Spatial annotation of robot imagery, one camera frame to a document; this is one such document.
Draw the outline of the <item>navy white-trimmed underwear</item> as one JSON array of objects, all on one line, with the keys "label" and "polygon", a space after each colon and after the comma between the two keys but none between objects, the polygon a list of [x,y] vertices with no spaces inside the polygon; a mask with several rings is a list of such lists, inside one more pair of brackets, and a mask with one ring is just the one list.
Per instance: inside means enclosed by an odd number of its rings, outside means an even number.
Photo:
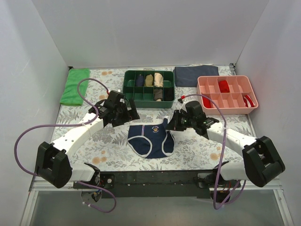
[{"label": "navy white-trimmed underwear", "polygon": [[169,118],[160,124],[132,124],[129,126],[127,144],[140,157],[158,159],[174,153],[175,139],[166,129]]}]

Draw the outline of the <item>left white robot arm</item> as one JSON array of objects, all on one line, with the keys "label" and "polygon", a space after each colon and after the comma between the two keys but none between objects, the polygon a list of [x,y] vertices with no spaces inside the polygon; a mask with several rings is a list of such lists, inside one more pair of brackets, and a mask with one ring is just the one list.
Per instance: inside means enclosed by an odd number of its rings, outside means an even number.
[{"label": "left white robot arm", "polygon": [[96,132],[106,125],[120,126],[139,119],[134,100],[117,91],[111,91],[108,98],[93,105],[79,126],[73,127],[52,143],[43,142],[38,147],[35,174],[56,188],[68,182],[81,181],[89,188],[101,183],[101,172],[92,164],[71,164],[71,157]]}]

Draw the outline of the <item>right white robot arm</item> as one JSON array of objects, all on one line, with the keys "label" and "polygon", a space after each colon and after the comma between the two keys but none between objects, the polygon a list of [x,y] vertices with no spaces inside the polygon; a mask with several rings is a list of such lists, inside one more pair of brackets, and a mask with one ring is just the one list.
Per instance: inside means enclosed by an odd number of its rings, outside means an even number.
[{"label": "right white robot arm", "polygon": [[285,165],[270,138],[256,138],[227,129],[217,119],[207,117],[198,101],[190,101],[185,108],[175,110],[167,130],[185,131],[192,128],[208,140],[225,146],[240,156],[241,162],[224,162],[215,167],[213,183],[226,186],[230,180],[249,180],[257,187],[267,183],[285,171]]}]

